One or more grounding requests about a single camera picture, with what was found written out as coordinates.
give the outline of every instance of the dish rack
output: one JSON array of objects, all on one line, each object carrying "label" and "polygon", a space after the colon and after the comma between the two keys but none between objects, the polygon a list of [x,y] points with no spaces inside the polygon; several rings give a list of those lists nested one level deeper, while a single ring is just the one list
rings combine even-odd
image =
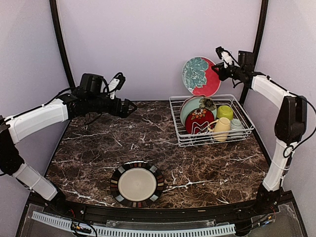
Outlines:
[{"label": "dish rack", "polygon": [[180,120],[180,108],[184,101],[191,96],[171,96],[169,98],[170,108],[173,117],[174,126],[176,129],[178,144],[179,147],[189,147],[189,146],[200,146],[214,143],[224,143],[220,142],[220,138],[226,137],[225,142],[235,142],[242,141],[248,137],[252,130],[255,128],[253,122],[250,117],[240,105],[236,97],[231,94],[223,94],[223,95],[213,95],[211,98],[214,101],[216,107],[220,107],[222,105],[228,105],[232,108],[234,112],[234,118],[239,119],[243,125],[243,129],[240,130],[231,130],[225,132],[209,132],[207,130],[207,124],[203,124],[202,129],[199,129],[197,134],[189,134],[185,127],[182,125]]}]

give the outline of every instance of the floral pattern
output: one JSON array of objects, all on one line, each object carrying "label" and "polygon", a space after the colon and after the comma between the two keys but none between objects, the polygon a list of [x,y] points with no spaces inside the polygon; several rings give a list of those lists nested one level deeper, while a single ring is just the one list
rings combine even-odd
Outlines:
[{"label": "floral pattern", "polygon": [[208,63],[201,57],[193,58],[185,64],[182,71],[183,82],[190,92],[196,87],[201,88],[206,85],[205,71],[207,69]]},{"label": "floral pattern", "polygon": [[203,97],[199,100],[199,103],[200,108],[206,108],[210,111],[216,110],[216,105],[214,104],[214,101],[211,98]]},{"label": "floral pattern", "polygon": [[191,115],[192,115],[191,120],[200,119],[201,117],[205,117],[206,112],[207,112],[207,109],[196,109],[196,110],[194,110],[191,113]]}]

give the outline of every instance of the purple wall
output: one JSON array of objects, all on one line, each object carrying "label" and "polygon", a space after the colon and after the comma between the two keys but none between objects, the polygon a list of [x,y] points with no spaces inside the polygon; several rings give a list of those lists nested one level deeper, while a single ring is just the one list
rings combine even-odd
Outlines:
[{"label": "purple wall", "polygon": [[[47,102],[67,87],[47,0],[0,1],[0,115]],[[20,155],[44,174],[65,124],[56,124],[17,145]],[[0,236],[15,236],[27,200],[15,179],[0,177]]]},{"label": "purple wall", "polygon": [[[235,55],[252,50],[261,1],[256,0],[61,0],[66,48],[77,83],[82,73],[119,71],[126,83],[118,96],[161,100],[187,95],[181,71],[185,62],[205,56],[215,63],[215,48]],[[218,93],[239,96],[241,86],[222,84]]]},{"label": "purple wall", "polygon": [[[316,2],[308,0],[270,1],[257,70],[272,77],[296,94],[316,105]],[[258,128],[265,145],[273,156],[275,149],[274,123],[277,109],[263,96],[251,91],[246,109]],[[309,107],[306,138],[316,125]],[[309,236],[316,236],[316,137],[300,146],[284,187],[292,190],[303,216]]]}]

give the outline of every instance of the brown marble table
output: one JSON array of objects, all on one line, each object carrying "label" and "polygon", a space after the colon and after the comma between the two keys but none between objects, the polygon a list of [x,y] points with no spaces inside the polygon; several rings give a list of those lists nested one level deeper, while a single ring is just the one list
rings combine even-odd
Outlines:
[{"label": "brown marble table", "polygon": [[116,168],[132,160],[155,164],[165,178],[161,197],[149,208],[188,208],[255,199],[268,171],[250,135],[239,142],[180,148],[169,102],[138,102],[128,118],[103,115],[85,126],[74,119],[47,171],[71,201],[123,207],[111,196]]}]

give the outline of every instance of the decorative plate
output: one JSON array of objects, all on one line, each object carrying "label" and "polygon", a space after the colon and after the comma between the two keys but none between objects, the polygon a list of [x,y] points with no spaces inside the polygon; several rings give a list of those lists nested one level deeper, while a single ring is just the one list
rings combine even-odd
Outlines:
[{"label": "decorative plate", "polygon": [[210,110],[213,113],[214,118],[216,118],[217,108],[211,98],[205,96],[193,96],[187,99],[180,108],[180,120],[183,126],[185,126],[186,118],[189,113],[198,108],[206,108]]},{"label": "decorative plate", "polygon": [[218,75],[212,70],[215,65],[205,57],[195,57],[185,63],[182,80],[193,95],[214,95],[221,85]]},{"label": "decorative plate", "polygon": [[189,134],[197,134],[199,132],[207,131],[205,128],[214,120],[213,113],[206,108],[193,110],[186,118],[186,131]]},{"label": "decorative plate", "polygon": [[122,205],[146,207],[162,194],[164,178],[161,171],[145,161],[131,161],[120,166],[112,175],[112,196]]}]

